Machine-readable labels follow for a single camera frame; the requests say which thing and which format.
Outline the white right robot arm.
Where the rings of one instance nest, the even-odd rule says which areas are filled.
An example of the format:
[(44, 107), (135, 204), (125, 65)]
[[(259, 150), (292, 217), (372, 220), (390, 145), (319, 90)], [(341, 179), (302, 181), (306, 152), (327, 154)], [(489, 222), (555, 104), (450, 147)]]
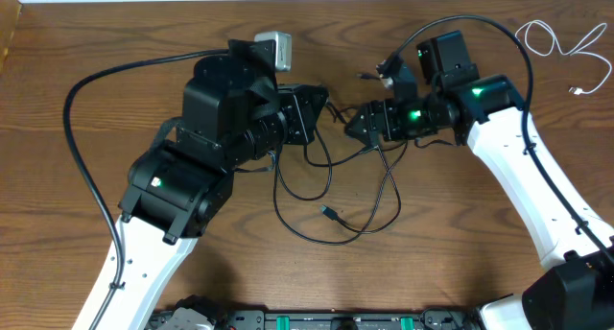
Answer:
[(496, 177), (525, 224), (545, 273), (520, 295), (479, 307), (483, 329), (610, 329), (613, 228), (584, 201), (545, 147), (524, 100), (504, 75), (480, 76), (461, 32), (420, 43), (432, 92), (419, 97), (402, 59), (383, 72), (393, 89), (345, 127), (367, 146), (451, 129)]

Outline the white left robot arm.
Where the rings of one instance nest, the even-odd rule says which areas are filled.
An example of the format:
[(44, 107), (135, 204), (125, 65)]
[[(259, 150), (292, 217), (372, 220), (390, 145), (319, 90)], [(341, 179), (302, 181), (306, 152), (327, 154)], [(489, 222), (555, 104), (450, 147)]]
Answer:
[(132, 164), (112, 243), (78, 329), (142, 329), (169, 280), (230, 198), (247, 161), (314, 139), (328, 99), (322, 86), (281, 85), (292, 39), (281, 32), (198, 52), (182, 113)]

